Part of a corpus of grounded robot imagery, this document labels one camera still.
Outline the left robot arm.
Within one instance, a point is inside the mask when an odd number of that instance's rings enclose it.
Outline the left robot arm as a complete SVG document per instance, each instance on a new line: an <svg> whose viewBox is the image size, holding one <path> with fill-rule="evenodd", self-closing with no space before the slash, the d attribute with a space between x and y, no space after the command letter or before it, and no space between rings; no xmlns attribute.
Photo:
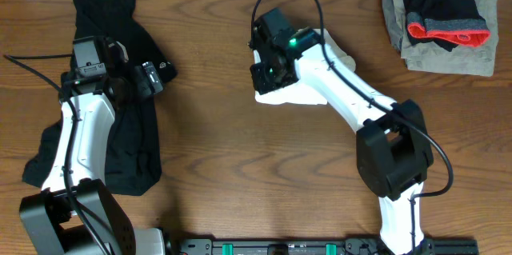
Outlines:
<svg viewBox="0 0 512 255"><path fill-rule="evenodd" d="M79 65L62 85L62 131L40 193L19 214L39 254L164 254L160 229L136 229L106 188L106 147L115 111L106 93L110 68Z"/></svg>

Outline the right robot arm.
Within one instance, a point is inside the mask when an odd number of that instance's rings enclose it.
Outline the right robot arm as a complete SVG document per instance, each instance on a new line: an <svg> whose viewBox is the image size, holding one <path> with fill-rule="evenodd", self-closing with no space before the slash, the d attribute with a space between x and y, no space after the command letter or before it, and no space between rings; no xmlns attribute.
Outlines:
<svg viewBox="0 0 512 255"><path fill-rule="evenodd" d="M249 46L256 101L333 107L356 135L358 173L378 197L385 249L419 250L425 236L418 199L433 162L419 106L398 103L365 83L325 30L259 23Z"/></svg>

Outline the white t-shirt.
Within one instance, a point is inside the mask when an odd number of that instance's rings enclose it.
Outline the white t-shirt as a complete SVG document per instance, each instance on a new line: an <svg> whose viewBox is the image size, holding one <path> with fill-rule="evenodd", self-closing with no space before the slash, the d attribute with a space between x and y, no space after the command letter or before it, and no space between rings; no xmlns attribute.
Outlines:
<svg viewBox="0 0 512 255"><path fill-rule="evenodd" d="M327 29L324 29L324 37L326 44L330 46L330 50L334 53L334 56L347 69L355 71L355 60L337 45L334 39L330 36ZM254 94L254 99L259 103L268 105L281 105L286 103L297 105L327 104L327 100L318 91L301 81L263 95L256 91Z"/></svg>

